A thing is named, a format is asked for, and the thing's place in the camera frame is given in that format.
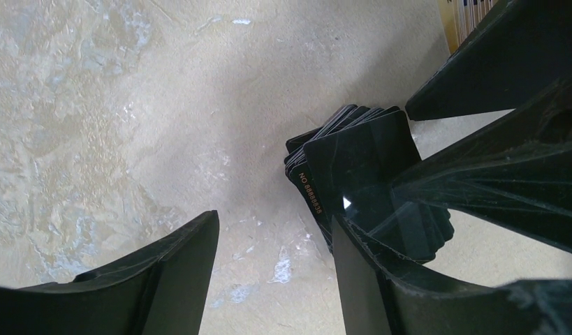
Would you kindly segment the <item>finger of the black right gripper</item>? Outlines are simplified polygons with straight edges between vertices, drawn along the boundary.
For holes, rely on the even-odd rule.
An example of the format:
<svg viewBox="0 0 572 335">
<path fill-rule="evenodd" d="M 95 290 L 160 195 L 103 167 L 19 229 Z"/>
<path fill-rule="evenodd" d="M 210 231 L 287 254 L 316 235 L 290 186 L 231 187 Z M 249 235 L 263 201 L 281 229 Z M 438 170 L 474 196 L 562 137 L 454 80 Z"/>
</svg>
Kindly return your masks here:
<svg viewBox="0 0 572 335">
<path fill-rule="evenodd" d="M 409 168 L 392 193 L 572 253 L 572 75 Z"/>
<path fill-rule="evenodd" d="M 572 1 L 498 1 L 408 100 L 411 120 L 517 108 L 572 73 Z"/>
</svg>

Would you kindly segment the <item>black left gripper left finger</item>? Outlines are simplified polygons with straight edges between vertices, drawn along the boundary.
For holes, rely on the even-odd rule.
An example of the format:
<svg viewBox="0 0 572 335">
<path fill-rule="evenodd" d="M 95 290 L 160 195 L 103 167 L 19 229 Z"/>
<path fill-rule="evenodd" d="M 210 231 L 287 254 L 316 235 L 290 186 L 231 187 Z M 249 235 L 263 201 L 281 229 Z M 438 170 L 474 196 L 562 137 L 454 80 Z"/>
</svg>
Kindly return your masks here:
<svg viewBox="0 0 572 335">
<path fill-rule="evenodd" d="M 0 334 L 197 334 L 218 240 L 206 211 L 69 283 L 0 286 Z"/>
</svg>

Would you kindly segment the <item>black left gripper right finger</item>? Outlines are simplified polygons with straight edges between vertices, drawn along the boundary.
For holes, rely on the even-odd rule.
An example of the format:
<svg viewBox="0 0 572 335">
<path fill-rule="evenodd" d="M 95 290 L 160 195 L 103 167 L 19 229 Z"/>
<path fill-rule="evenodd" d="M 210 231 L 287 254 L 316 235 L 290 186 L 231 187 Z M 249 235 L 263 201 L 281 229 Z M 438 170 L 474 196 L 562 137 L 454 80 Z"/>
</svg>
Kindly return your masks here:
<svg viewBox="0 0 572 335">
<path fill-rule="evenodd" d="M 347 334 L 572 334 L 572 279 L 490 288 L 440 274 L 332 219 Z"/>
</svg>

